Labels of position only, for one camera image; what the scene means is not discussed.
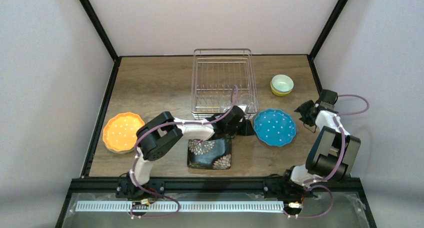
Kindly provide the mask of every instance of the blue polka dot plate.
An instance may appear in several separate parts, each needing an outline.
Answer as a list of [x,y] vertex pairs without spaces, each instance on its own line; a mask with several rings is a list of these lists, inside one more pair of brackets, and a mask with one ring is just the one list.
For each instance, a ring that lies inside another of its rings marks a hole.
[[259,140],[269,146],[282,147],[296,136],[296,125],[292,117],[280,109],[266,109],[254,118],[254,131]]

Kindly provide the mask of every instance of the wooden table surface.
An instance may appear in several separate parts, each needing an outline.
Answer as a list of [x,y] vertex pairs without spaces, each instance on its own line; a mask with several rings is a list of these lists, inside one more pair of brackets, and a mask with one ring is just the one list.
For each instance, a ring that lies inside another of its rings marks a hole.
[[[152,177],[263,177],[283,174],[291,166],[304,164],[318,133],[303,127],[294,110],[307,100],[318,98],[305,55],[254,56],[259,109],[282,109],[296,122],[297,135],[284,147],[271,147],[255,135],[237,136],[232,141],[232,161],[228,170],[187,167],[187,140],[180,140],[163,158],[155,161]],[[174,117],[193,119],[191,114],[192,57],[125,57],[107,108],[103,126],[119,113],[133,112],[148,122],[163,111]],[[270,81],[277,74],[290,76],[293,91],[283,97],[271,93]],[[102,141],[94,154],[89,175],[114,177],[127,172],[134,152],[110,152]]]

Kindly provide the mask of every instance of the orange plate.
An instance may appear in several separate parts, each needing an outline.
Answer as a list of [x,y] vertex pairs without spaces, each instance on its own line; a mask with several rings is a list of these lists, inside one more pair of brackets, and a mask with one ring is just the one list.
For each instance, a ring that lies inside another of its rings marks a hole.
[[133,149],[136,132],[145,125],[138,114],[120,113],[110,119],[103,129],[103,142],[111,152],[125,153]]

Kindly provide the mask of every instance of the dish rack wire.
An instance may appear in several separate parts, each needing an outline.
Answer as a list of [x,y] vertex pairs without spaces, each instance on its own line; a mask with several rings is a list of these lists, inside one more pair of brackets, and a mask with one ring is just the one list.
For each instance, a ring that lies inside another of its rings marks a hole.
[[248,97],[245,117],[251,119],[259,110],[252,52],[247,48],[195,49],[191,84],[191,113],[201,120],[222,113],[220,101],[230,97],[234,85],[238,97]]

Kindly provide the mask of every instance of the stacked bowls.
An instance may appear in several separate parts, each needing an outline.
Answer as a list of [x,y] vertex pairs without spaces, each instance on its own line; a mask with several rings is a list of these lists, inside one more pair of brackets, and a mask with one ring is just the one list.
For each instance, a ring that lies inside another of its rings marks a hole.
[[292,92],[294,86],[293,80],[285,74],[278,74],[271,80],[271,91],[274,95],[279,97]]

